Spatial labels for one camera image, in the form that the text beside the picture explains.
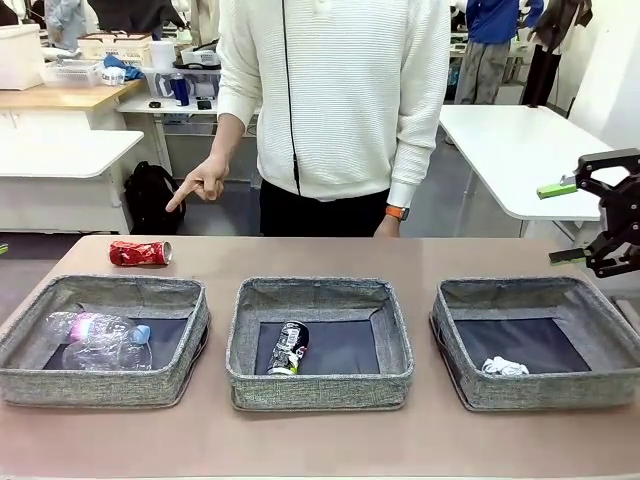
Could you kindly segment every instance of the gray fabric bin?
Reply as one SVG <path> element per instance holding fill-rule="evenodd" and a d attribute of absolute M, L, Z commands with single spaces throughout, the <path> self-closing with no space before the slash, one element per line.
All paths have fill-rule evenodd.
<path fill-rule="evenodd" d="M 286 321 L 309 327 L 309 349 L 298 375 L 266 375 Z M 397 409 L 413 364 L 400 306 L 386 282 L 251 278 L 240 287 L 226 356 L 238 409 Z"/>
<path fill-rule="evenodd" d="M 151 341 L 176 325 L 170 351 L 149 371 L 50 369 L 63 345 L 52 340 L 47 317 L 58 311 L 96 312 L 152 323 Z M 204 285 L 147 276 L 69 275 L 55 278 L 0 339 L 0 387 L 12 404 L 47 407 L 146 408 L 175 404 L 206 341 L 209 311 Z"/>
<path fill-rule="evenodd" d="M 634 400 L 640 337 L 586 282 L 445 281 L 431 321 L 454 386 L 470 410 L 601 408 Z M 529 363 L 530 374 L 483 373 L 483 356 L 494 355 Z"/>

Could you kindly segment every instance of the blue bottle cap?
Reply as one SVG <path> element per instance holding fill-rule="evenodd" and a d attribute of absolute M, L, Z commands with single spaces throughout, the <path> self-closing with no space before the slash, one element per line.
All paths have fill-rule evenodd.
<path fill-rule="evenodd" d="M 132 342 L 137 345 L 144 345 L 149 342 L 151 329 L 147 325 L 138 325 L 133 329 Z"/>

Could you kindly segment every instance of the red can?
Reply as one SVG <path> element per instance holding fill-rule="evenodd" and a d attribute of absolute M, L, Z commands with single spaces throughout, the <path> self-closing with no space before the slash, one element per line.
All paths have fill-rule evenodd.
<path fill-rule="evenodd" d="M 111 263 L 119 267 L 168 265 L 172 256 L 169 242 L 113 242 L 109 246 L 109 259 Z"/>

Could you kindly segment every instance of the orange watch strap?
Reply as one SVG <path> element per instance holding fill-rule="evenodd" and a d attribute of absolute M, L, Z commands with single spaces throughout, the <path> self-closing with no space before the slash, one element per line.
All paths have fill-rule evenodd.
<path fill-rule="evenodd" d="M 396 217 L 398 220 L 404 220 L 404 210 L 404 208 L 387 205 L 387 210 L 385 211 L 385 213 L 387 215 L 391 215 L 392 217 Z"/>

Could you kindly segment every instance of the white sweater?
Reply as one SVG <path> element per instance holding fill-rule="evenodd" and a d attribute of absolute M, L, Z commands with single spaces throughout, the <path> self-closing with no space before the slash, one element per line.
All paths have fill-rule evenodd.
<path fill-rule="evenodd" d="M 391 188 L 411 203 L 435 148 L 449 68 L 449 0 L 285 0 L 302 195 Z M 221 0 L 218 115 L 258 120 L 258 170 L 297 193 L 281 0 Z"/>

